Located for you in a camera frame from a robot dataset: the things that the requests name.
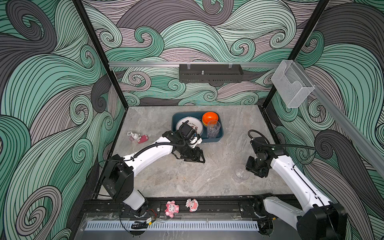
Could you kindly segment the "white plate red green circles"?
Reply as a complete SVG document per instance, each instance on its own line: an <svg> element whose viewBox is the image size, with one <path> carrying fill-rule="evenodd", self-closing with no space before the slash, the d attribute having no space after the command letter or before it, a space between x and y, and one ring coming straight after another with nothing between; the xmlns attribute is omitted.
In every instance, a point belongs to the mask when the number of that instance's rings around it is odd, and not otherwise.
<svg viewBox="0 0 384 240"><path fill-rule="evenodd" d="M176 124L176 130L178 130L181 127L181 125L186 121L188 121L187 124L190 127L192 127L197 132L197 134L201 135L203 133L204 131L203 123L199 119L194 117L185 117L179 120L178 123Z"/></svg>

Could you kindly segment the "clear plastic cup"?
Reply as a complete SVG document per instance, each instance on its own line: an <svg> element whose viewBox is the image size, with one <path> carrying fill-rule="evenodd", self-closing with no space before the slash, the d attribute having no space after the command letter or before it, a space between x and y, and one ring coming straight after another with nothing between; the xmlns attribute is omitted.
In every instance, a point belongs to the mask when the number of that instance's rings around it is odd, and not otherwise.
<svg viewBox="0 0 384 240"><path fill-rule="evenodd" d="M248 180L250 177L250 172L246 170L246 166L244 165L236 166L234 173L236 178L240 181Z"/></svg>

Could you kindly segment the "orange shallow bowl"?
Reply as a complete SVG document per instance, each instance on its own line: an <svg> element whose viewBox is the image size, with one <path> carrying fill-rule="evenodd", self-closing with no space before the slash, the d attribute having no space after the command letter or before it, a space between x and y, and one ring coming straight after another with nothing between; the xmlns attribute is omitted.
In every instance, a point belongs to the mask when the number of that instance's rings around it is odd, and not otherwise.
<svg viewBox="0 0 384 240"><path fill-rule="evenodd" d="M206 112L202 116L204 126L207 126L210 121L218 121L219 116L215 112Z"/></svg>

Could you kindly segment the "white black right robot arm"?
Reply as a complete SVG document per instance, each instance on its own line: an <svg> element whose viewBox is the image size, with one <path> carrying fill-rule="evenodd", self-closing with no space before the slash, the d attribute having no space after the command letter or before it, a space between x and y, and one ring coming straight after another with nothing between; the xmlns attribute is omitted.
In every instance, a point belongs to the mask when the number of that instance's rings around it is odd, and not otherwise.
<svg viewBox="0 0 384 240"><path fill-rule="evenodd" d="M344 240L347 236L348 214L341 204L334 203L318 190L300 171L284 145L271 144L263 135L251 137L255 157L249 157L246 170L266 178L274 170L291 189L300 206L295 207L277 196L256 199L257 217L271 215L293 227L303 240Z"/></svg>

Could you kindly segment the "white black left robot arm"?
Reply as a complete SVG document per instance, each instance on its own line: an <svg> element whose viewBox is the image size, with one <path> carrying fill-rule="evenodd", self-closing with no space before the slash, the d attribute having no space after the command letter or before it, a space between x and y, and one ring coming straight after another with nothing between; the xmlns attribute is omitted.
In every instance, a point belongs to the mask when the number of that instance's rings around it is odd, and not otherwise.
<svg viewBox="0 0 384 240"><path fill-rule="evenodd" d="M114 155L105 163L99 183L115 203L124 203L132 211L143 215L148 201L134 188L134 178L146 167L167 155L174 155L185 162L205 163L203 151L198 147L203 139L188 122L176 131L167 131L153 144L136 153L121 157Z"/></svg>

